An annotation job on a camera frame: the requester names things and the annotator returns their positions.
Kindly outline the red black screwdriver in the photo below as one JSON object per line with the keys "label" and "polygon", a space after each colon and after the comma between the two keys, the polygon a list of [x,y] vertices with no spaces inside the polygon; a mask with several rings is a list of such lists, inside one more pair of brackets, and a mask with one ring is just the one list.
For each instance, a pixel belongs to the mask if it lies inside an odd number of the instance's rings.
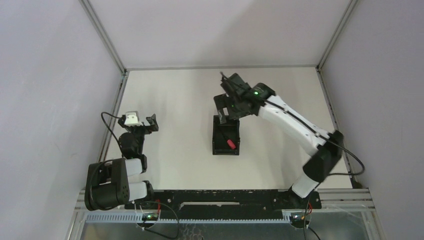
{"label": "red black screwdriver", "polygon": [[222,137],[224,138],[228,147],[232,150],[235,150],[237,147],[234,142],[225,134],[225,132],[221,131]]}

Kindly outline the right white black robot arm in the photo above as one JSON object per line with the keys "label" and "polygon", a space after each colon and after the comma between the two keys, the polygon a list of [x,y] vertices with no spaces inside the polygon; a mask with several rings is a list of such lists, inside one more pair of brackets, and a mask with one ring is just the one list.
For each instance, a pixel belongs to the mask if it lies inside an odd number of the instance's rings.
{"label": "right white black robot arm", "polygon": [[235,120],[250,115],[267,120],[280,127],[309,155],[301,175],[289,189],[289,203],[295,208],[302,208],[308,203],[310,193],[331,175],[341,160],[339,145],[343,135],[337,130],[328,132],[313,125],[263,83],[250,87],[247,83],[225,80],[221,87],[224,93],[213,98],[220,115],[226,108],[228,117]]}

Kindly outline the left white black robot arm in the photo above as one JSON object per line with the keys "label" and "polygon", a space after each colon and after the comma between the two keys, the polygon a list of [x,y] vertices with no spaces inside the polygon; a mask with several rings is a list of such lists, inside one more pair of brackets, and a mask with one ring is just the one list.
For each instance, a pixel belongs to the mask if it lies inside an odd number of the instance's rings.
{"label": "left white black robot arm", "polygon": [[156,115],[142,122],[135,112],[129,112],[118,118],[118,124],[125,129],[116,139],[121,157],[88,167],[84,203],[89,211],[108,211],[132,202],[149,209],[156,203],[157,196],[148,180],[130,181],[130,177],[147,171],[143,147],[145,136],[159,130]]}

